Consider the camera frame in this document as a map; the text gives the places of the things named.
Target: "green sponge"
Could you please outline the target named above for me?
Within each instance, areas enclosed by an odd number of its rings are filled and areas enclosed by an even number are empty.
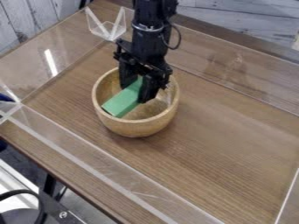
[[[143,78],[123,89],[103,105],[102,108],[115,117],[122,118],[138,105],[139,90]]]

